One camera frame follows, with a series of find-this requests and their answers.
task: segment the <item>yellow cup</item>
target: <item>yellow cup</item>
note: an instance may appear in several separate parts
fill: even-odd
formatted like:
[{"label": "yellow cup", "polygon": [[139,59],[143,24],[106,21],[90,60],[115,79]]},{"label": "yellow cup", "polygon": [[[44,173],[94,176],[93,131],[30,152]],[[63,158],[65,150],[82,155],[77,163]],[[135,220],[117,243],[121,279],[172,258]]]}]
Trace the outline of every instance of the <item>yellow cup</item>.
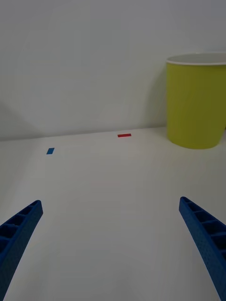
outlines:
[{"label": "yellow cup", "polygon": [[226,127],[226,53],[167,60],[167,135],[191,149],[216,146]]}]

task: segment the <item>white table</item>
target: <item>white table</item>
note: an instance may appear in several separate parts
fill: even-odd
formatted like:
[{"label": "white table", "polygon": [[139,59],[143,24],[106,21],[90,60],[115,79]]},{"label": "white table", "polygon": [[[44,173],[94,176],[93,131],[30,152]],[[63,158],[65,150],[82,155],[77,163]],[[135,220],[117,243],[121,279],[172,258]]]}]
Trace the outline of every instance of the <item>white table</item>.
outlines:
[{"label": "white table", "polygon": [[0,142],[0,223],[44,211],[5,301],[218,300],[178,205],[226,223],[226,135],[189,150],[164,128],[128,132]]}]

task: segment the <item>white wall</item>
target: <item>white wall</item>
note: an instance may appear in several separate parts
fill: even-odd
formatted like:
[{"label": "white wall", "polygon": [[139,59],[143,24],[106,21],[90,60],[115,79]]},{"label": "white wall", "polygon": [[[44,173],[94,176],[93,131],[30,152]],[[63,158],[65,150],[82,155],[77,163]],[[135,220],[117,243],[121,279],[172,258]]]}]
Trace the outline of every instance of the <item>white wall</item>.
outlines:
[{"label": "white wall", "polygon": [[0,138],[165,123],[166,57],[224,50],[217,0],[4,0]]}]

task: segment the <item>yellow paper cup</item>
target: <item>yellow paper cup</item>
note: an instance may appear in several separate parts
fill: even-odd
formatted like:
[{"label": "yellow paper cup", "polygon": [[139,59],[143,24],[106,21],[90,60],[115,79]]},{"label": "yellow paper cup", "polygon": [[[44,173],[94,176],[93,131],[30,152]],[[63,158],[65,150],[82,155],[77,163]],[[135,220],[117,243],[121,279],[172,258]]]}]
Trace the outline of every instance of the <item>yellow paper cup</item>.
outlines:
[{"label": "yellow paper cup", "polygon": [[216,146],[226,127],[226,53],[167,60],[167,135],[191,149]]}]

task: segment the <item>white tabletop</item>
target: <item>white tabletop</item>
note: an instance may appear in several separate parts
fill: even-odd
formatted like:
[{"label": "white tabletop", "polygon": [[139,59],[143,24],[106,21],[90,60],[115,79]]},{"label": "white tabletop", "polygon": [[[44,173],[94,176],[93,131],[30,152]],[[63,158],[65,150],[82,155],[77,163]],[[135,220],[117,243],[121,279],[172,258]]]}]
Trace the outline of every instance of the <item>white tabletop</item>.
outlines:
[{"label": "white tabletop", "polygon": [[164,128],[118,133],[0,142],[0,223],[44,211],[5,301],[218,300],[178,206],[226,223],[226,135],[190,150]]}]

